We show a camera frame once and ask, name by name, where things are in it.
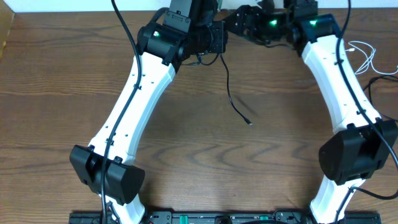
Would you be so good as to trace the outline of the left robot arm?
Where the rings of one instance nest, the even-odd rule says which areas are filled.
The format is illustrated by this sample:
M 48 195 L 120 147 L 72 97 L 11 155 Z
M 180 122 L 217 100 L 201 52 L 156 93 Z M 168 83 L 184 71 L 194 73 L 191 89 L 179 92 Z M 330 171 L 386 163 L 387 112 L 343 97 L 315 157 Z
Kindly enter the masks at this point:
M 183 61 L 225 51 L 228 35 L 215 20 L 218 9 L 218 1 L 173 0 L 130 38 L 134 59 L 114 108 L 89 144 L 70 153 L 80 181 L 101 197 L 94 221 L 139 223 L 144 217 L 139 191 L 145 172 L 134 165 L 140 138 Z

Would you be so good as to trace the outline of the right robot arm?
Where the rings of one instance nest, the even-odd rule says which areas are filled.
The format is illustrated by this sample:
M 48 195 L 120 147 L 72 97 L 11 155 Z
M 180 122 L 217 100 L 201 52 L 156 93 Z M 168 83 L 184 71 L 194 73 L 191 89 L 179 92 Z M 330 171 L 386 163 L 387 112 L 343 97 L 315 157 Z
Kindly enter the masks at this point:
M 323 179 L 310 203 L 312 223 L 338 223 L 354 193 L 395 157 L 397 124 L 383 120 L 364 94 L 345 53 L 343 34 L 331 14 L 319 14 L 316 1 L 272 1 L 243 5 L 224 19 L 226 30 L 267 48 L 285 39 L 316 79 L 328 108 L 333 137 L 319 150 Z

